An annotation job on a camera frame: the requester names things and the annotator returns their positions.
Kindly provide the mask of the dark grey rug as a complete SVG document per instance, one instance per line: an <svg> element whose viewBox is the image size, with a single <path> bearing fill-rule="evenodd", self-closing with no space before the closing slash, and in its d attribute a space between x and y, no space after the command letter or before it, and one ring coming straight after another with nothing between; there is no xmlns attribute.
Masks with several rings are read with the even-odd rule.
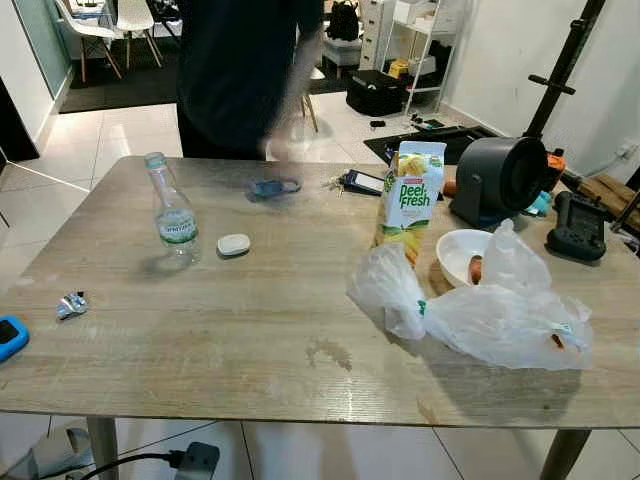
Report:
<svg viewBox="0 0 640 480"><path fill-rule="evenodd" d="M59 113L137 108L177 100L177 63L180 59L177 45L170 38L164 38L157 45L157 50L163 55L161 67L157 67L150 49L141 38L134 38L131 46L131 67L125 67L123 42L111 42L111 54L122 77L115 76L104 58L87 60L86 76L74 70L72 84Z"/></svg>

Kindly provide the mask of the white drawer cabinet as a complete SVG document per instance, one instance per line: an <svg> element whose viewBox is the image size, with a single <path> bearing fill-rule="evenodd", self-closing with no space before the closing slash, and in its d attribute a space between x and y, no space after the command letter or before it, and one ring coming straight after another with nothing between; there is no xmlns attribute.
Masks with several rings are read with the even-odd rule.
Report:
<svg viewBox="0 0 640 480"><path fill-rule="evenodd" d="M362 33L360 70L387 72L397 3L398 0L358 0Z"/></svg>

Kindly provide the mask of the dark grey round fan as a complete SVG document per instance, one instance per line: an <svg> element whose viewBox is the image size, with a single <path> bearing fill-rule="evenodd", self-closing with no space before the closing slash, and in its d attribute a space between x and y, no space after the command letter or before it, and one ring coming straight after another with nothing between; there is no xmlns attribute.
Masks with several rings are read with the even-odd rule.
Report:
<svg viewBox="0 0 640 480"><path fill-rule="evenodd" d="M490 137L463 151L449 210L477 229L492 229L534 204L550 177L538 137Z"/></svg>

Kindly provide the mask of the black floor mat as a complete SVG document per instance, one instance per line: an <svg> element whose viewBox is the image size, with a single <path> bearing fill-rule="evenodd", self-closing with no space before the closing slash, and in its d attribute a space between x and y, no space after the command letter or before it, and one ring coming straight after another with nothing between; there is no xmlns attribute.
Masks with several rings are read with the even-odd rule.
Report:
<svg viewBox="0 0 640 480"><path fill-rule="evenodd" d="M393 136L365 140L364 145L369 147L375 156L383 163L389 165L399 151L403 141L438 142L445 145L445 165L456 165L460 156L475 140L480 138L497 137L488 128L463 127L463 125L449 125L449 127L425 129L425 131L393 134Z"/></svg>

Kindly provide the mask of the blue rounded device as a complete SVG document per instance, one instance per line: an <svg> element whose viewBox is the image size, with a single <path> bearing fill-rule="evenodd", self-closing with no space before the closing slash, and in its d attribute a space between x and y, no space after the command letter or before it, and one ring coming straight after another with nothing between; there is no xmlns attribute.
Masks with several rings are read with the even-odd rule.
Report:
<svg viewBox="0 0 640 480"><path fill-rule="evenodd" d="M31 334L22 316L0 316L0 364L26 348L29 338Z"/></svg>

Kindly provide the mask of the black suitcase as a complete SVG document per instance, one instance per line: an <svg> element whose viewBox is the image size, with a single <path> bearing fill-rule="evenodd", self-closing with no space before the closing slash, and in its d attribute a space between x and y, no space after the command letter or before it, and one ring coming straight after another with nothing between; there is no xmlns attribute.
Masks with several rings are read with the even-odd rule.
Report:
<svg viewBox="0 0 640 480"><path fill-rule="evenodd" d="M403 84L379 70L357 70L347 79L346 87L347 105L367 116L399 113L408 100Z"/></svg>

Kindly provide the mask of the small orange object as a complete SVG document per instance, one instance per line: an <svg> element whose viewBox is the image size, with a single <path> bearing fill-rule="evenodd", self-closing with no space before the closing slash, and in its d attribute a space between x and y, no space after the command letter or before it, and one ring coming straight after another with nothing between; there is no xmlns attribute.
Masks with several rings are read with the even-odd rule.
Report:
<svg viewBox="0 0 640 480"><path fill-rule="evenodd" d="M545 186L548 189L556 186L564 169L566 169L566 160L564 160L563 148L556 148L556 150L549 152L547 155L547 177L545 177Z"/></svg>

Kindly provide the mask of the white bowl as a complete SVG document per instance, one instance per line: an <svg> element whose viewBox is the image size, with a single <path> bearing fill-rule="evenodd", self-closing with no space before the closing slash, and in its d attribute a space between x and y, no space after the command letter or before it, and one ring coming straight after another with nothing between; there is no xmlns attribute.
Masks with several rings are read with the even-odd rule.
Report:
<svg viewBox="0 0 640 480"><path fill-rule="evenodd" d="M474 255L484 257L492 233L485 230L458 229L445 233L436 242L436 260L442 265L445 279L453 287L472 285L468 282L468 260Z"/></svg>

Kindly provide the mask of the brown bag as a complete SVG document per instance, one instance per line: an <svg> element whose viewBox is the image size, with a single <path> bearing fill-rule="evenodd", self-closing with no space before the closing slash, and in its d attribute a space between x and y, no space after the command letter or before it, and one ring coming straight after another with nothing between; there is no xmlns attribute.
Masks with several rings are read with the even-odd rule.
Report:
<svg viewBox="0 0 640 480"><path fill-rule="evenodd" d="M581 179L576 192L595 202L608 212L612 221L621 221L623 228L639 233L640 210L637 193L625 183L607 174Z"/></svg>

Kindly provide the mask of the person in dark clothes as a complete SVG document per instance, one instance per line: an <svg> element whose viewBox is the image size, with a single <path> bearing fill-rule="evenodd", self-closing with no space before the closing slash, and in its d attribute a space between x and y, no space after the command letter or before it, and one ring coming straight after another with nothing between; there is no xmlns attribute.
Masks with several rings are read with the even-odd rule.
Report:
<svg viewBox="0 0 640 480"><path fill-rule="evenodd" d="M178 9L183 154L285 159L291 111L323 50L324 0L178 0Z"/></svg>

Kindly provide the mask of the clear plastic bag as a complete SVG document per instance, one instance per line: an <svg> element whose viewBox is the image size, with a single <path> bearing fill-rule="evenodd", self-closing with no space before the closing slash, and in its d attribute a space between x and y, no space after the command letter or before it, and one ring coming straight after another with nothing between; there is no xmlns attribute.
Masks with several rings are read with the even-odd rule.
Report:
<svg viewBox="0 0 640 480"><path fill-rule="evenodd" d="M346 293L385 332L425 337L506 369L586 370L593 365L590 308L553 291L545 261L503 220L486 247L479 284L425 296L402 244L371 248Z"/></svg>

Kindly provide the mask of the clear plastic water bottle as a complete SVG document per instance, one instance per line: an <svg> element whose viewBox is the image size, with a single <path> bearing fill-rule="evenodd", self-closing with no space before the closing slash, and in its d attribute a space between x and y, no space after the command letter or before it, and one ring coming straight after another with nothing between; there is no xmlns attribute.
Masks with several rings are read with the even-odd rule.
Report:
<svg viewBox="0 0 640 480"><path fill-rule="evenodd" d="M179 191L177 179L161 152L143 155L148 178L155 193L154 224L160 241L168 248L168 259L177 265L198 261L198 223L195 207Z"/></svg>

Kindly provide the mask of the blue carabiner clip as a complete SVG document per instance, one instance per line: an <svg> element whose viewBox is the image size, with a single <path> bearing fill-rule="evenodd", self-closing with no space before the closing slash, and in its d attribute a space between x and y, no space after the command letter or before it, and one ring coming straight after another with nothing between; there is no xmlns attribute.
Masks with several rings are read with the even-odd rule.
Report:
<svg viewBox="0 0 640 480"><path fill-rule="evenodd" d="M265 200L282 195L291 195L300 191L301 184L293 179L256 180L250 184L247 196L252 201Z"/></svg>

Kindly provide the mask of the white chair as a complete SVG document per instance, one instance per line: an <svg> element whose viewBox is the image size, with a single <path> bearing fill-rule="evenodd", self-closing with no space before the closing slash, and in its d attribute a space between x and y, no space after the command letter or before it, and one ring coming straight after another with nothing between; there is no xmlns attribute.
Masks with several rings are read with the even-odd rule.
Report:
<svg viewBox="0 0 640 480"><path fill-rule="evenodd" d="M64 20L70 31L76 33L76 36L79 38L79 76L81 76L81 83L88 83L87 60L88 52L92 50L93 42L97 42L97 46L100 47L102 54L108 59L108 63L115 77L122 81L123 74L120 73L118 64L116 64L110 49L110 42L123 38L122 33L115 31L113 28L100 26L96 20L90 23L86 23L84 20L77 20L72 10L70 10L68 0L52 1L54 1L56 8L59 10L60 18Z"/></svg>
<svg viewBox="0 0 640 480"><path fill-rule="evenodd" d="M146 38L148 49L154 56L157 68L164 68L163 55L157 50L155 37L152 36L152 28L155 26L154 15L148 8L146 0L116 0L115 29L123 33L125 44L125 68L132 68L132 38L134 33L141 32Z"/></svg>

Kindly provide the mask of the black handheld controller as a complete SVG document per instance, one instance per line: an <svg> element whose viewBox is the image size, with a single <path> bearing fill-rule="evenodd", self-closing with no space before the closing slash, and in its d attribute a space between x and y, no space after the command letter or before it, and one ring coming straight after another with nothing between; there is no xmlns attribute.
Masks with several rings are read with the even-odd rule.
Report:
<svg viewBox="0 0 640 480"><path fill-rule="evenodd" d="M549 230L545 247L567 259L595 264L607 252L604 223L608 211L571 191L557 193L553 206L556 227Z"/></svg>

